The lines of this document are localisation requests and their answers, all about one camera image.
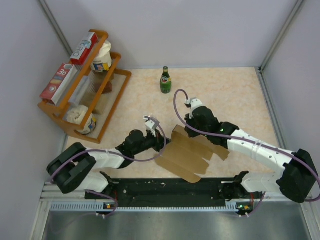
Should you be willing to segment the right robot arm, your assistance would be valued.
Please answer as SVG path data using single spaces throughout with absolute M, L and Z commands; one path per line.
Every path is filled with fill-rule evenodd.
M 318 173 L 311 155 L 303 149 L 297 152 L 276 148 L 260 141 L 237 125 L 220 122 L 213 112 L 198 99 L 186 104 L 190 112 L 185 115 L 190 138 L 202 135 L 213 145 L 239 152 L 272 169 L 272 173 L 244 172 L 233 192 L 239 198 L 250 193 L 268 192 L 283 194 L 296 203 L 303 203 L 316 183 Z

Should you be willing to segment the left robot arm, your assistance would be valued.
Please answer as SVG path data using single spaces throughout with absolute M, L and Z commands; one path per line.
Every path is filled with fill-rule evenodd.
M 136 155 L 149 149 L 161 154 L 165 144 L 170 142 L 159 130 L 155 130 L 155 134 L 147 130 L 144 135 L 137 129 L 110 150 L 86 148 L 76 142 L 49 163 L 46 171 L 63 194 L 91 190 L 106 199 L 113 194 L 114 187 L 111 179 L 97 170 L 124 169 L 136 160 Z

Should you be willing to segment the brown cardboard box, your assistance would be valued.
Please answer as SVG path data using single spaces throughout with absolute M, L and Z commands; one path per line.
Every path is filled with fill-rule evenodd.
M 201 175 L 206 174 L 213 155 L 225 161 L 229 153 L 227 149 L 212 144 L 202 135 L 189 138 L 185 128 L 176 125 L 171 133 L 171 142 L 155 162 L 177 177 L 194 184 L 201 180 Z

